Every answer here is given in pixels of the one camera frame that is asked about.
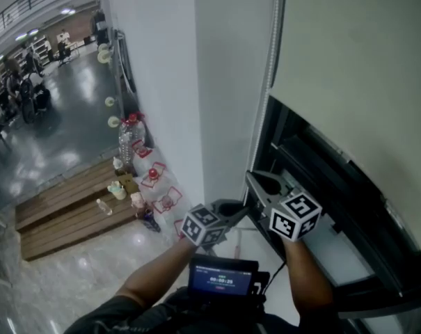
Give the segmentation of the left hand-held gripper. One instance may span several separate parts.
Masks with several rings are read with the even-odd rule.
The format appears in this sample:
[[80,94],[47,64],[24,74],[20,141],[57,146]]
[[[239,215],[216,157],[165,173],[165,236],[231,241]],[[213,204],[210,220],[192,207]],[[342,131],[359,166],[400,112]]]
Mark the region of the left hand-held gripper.
[[182,221],[180,232],[197,247],[212,247],[249,212],[240,200],[219,199],[190,209]]

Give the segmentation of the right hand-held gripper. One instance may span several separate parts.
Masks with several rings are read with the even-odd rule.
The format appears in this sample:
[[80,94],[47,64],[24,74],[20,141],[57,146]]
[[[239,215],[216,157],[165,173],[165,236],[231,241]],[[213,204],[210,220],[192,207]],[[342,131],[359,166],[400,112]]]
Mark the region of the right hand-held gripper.
[[291,193],[291,186],[279,175],[247,171],[248,192],[255,208],[261,212],[258,223],[284,239],[301,239],[312,232],[321,216],[322,207],[307,193]]

